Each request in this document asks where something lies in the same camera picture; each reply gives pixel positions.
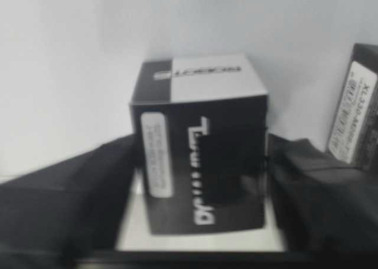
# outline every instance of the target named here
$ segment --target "white wall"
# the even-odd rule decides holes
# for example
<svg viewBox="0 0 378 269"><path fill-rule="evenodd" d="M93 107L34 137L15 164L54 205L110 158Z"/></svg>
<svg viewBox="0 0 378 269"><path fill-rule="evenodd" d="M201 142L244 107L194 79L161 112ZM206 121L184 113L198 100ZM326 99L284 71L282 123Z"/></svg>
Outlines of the white wall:
<svg viewBox="0 0 378 269"><path fill-rule="evenodd" d="M245 51L271 131L324 148L352 45L376 0L0 0L0 177L131 132L146 58Z"/></svg>

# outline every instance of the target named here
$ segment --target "brand logo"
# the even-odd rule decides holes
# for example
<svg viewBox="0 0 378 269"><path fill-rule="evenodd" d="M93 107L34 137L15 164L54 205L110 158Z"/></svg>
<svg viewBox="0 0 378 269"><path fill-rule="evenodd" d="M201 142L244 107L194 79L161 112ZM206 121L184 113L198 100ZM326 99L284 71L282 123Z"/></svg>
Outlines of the brand logo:
<svg viewBox="0 0 378 269"><path fill-rule="evenodd" d="M199 158L198 138L202 135L209 134L209 120L202 116L201 125L188 128L188 139L190 147L190 166L193 168L191 173L194 223L196 225L213 225L215 224L215 216L212 213L213 207L204 204L202 198L202 179L199 168L201 162Z"/></svg>
<svg viewBox="0 0 378 269"><path fill-rule="evenodd" d="M201 68L189 68L185 70L173 71L159 71L154 73L154 80L167 80L173 77L182 76L194 76L202 74L213 74L213 73L231 73L240 72L242 68L240 66L217 66L217 67L201 67Z"/></svg>

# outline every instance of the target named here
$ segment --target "box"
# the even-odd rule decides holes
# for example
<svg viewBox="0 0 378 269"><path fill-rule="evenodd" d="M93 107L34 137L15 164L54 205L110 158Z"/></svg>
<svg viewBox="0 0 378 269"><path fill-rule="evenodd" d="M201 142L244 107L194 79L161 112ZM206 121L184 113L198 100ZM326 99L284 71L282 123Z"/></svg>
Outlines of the box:
<svg viewBox="0 0 378 269"><path fill-rule="evenodd" d="M378 173L378 46L355 44L328 151L364 171Z"/></svg>
<svg viewBox="0 0 378 269"><path fill-rule="evenodd" d="M263 225L267 105L242 54L142 65L131 113L153 234Z"/></svg>

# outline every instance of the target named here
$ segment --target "box lid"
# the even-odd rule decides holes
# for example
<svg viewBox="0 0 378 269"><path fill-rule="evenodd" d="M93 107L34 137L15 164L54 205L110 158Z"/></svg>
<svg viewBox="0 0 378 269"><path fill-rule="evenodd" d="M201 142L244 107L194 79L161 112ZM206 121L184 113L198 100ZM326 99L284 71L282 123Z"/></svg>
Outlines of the box lid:
<svg viewBox="0 0 378 269"><path fill-rule="evenodd" d="M216 101L267 95L244 54L144 62L132 104Z"/></svg>

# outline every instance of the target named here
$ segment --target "sticker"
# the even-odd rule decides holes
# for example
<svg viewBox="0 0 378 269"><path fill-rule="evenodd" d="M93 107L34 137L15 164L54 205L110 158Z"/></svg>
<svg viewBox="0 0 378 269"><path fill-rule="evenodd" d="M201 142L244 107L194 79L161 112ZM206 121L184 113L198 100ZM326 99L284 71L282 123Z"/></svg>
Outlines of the sticker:
<svg viewBox="0 0 378 269"><path fill-rule="evenodd" d="M141 123L149 192L156 198L169 198L173 185L165 116L160 112L144 112Z"/></svg>
<svg viewBox="0 0 378 269"><path fill-rule="evenodd" d="M346 163L353 161L376 82L377 74L352 62L328 143L331 153Z"/></svg>

